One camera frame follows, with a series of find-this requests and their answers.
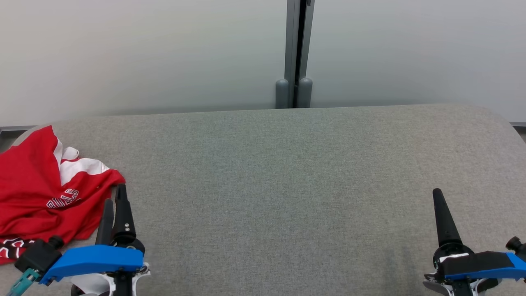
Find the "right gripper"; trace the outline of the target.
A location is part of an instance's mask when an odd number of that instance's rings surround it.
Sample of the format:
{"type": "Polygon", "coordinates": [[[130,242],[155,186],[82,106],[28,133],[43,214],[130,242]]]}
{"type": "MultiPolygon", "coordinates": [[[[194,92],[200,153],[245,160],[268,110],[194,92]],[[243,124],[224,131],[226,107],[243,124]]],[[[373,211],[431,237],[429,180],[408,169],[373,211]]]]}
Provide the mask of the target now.
{"type": "Polygon", "coordinates": [[[468,256],[474,254],[474,252],[462,244],[442,190],[439,188],[433,189],[432,196],[439,247],[433,255],[435,272],[424,275],[426,280],[423,282],[423,285],[427,289],[443,296],[484,296],[486,291],[500,284],[499,279],[472,279],[468,277],[465,280],[452,281],[439,275],[439,264],[445,259],[468,256]]]}

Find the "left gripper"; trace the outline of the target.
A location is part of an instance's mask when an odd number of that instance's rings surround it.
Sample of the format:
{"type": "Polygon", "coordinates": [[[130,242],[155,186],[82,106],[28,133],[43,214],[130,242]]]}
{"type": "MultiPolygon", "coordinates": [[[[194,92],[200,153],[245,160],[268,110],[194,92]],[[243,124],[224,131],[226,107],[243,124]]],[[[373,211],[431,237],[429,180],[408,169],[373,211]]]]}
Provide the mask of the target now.
{"type": "MultiPolygon", "coordinates": [[[[114,216],[113,201],[105,200],[95,244],[110,244],[113,247],[140,250],[144,255],[146,249],[136,238],[133,212],[125,184],[117,185],[115,204],[114,216]]],[[[70,294],[71,296],[137,296],[138,280],[149,275],[151,275],[150,264],[147,262],[131,273],[118,271],[77,275],[71,277],[70,294]]]]}

